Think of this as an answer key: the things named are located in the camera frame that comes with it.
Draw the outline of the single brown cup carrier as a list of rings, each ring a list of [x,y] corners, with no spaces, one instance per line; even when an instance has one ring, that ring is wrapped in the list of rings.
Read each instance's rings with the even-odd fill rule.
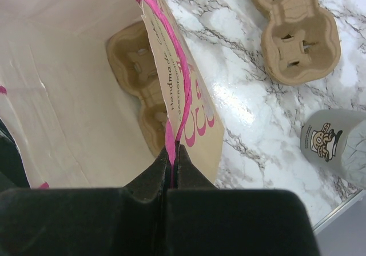
[[[106,53],[119,86],[140,100],[138,123],[156,157],[165,146],[168,116],[144,23],[137,22],[115,33]]]

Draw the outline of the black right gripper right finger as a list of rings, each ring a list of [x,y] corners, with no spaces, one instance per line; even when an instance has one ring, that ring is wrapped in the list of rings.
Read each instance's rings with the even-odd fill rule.
[[[166,255],[317,255],[307,211],[288,190],[190,189],[193,167],[176,147],[175,189],[165,203]]]

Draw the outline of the pink beige paper bag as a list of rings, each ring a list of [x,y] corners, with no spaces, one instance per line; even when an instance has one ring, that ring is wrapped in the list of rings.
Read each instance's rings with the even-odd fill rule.
[[[224,127],[165,0],[1,0],[1,120],[32,188],[123,186],[154,160],[140,100],[106,53],[143,22],[165,102],[165,146],[217,176]]]

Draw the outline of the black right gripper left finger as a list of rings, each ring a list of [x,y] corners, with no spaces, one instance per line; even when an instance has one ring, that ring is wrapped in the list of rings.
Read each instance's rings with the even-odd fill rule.
[[[169,159],[124,187],[1,193],[2,255],[163,255]]]

